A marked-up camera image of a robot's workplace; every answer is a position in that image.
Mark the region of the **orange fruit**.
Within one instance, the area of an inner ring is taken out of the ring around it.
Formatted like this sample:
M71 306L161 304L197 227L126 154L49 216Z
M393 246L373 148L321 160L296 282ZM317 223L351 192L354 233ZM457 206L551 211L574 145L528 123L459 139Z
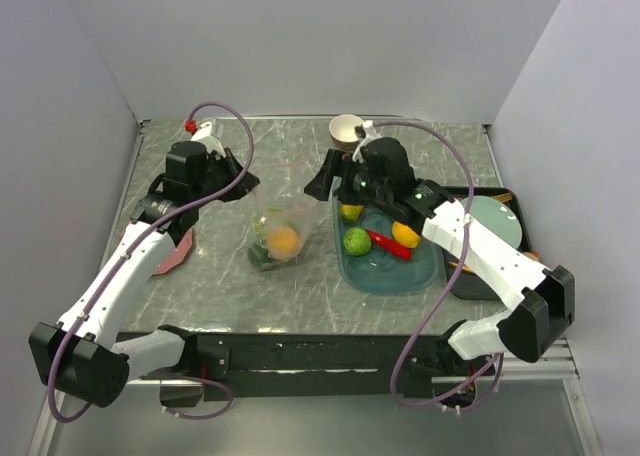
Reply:
M291 227L277 227L267 232L266 247L274 259L288 260L298 254L300 236Z

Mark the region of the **yellow green mango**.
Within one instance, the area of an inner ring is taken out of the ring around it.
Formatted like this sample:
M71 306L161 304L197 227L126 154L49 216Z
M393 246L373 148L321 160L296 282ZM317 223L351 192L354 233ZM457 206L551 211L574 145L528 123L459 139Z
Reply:
M343 221L353 224L356 223L363 211L361 205L342 204L339 209L339 215Z

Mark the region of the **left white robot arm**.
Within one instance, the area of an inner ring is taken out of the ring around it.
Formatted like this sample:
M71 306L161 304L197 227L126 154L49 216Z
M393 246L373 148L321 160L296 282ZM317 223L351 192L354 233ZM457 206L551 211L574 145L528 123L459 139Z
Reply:
M162 326L142 337L117 339L130 306L195 226L200 208L214 200L239 200L259 183L222 145L211 123L189 121L186 129L190 139L171 146L164 172L136 205L96 279L55 324L39 323L29 336L49 409L60 422L66 418L56 404L59 392L104 408L128 381L156 370L179 378L202 373L197 337L190 331Z

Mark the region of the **yellow lemon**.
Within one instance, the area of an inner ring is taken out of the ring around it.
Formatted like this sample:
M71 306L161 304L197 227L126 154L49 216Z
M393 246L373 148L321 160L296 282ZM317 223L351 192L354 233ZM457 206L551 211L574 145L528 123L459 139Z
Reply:
M398 221L392 223L391 232L394 240L401 246L414 249L419 246L422 237L409 226Z

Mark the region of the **dark green avocado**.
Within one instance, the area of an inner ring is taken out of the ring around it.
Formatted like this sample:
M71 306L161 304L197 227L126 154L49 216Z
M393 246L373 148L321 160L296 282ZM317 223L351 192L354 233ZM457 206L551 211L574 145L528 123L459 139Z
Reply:
M261 270L270 267L274 259L270 257L269 251L258 243L253 243L248 247L247 257L249 262Z

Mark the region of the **pale green cabbage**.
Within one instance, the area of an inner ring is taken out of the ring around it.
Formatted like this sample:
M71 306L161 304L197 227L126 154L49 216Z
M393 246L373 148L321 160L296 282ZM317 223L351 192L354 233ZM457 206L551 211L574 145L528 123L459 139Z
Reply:
M281 212L267 210L253 217L253 229L257 238L265 239L267 234L281 225Z

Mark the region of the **small green lettuce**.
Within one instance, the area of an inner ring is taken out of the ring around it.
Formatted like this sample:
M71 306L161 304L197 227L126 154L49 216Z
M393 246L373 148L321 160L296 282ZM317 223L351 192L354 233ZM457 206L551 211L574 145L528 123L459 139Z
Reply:
M348 229L343 237L343 249L350 256L364 256L372 246L371 238L366 230L361 227Z

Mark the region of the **clear zip top bag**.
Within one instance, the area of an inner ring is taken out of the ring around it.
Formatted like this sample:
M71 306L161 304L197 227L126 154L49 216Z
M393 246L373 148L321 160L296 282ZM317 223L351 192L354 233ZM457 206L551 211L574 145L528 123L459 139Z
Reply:
M281 226L291 227L300 236L298 254L288 260L274 259L274 263L263 270L289 263L296 259L319 220L319 203L304 193L304 187L313 177L309 165L302 161L267 164L257 167L253 174L260 180L251 192L252 206L250 228L252 230L249 246L258 243L266 247L266 238L256 237L253 229L253 217L267 210L281 212Z

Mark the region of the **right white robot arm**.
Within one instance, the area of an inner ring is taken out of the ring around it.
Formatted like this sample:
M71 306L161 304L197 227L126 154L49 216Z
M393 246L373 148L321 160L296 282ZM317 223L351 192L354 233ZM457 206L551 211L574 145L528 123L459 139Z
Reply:
M492 353L537 362L574 321L574 276L525 256L473 217L468 204L416 177L405 148L379 127L371 120L356 126L356 149L329 151L305 194L377 207L468 266L499 297L504 311L448 330L437 351L445 372L460 374Z

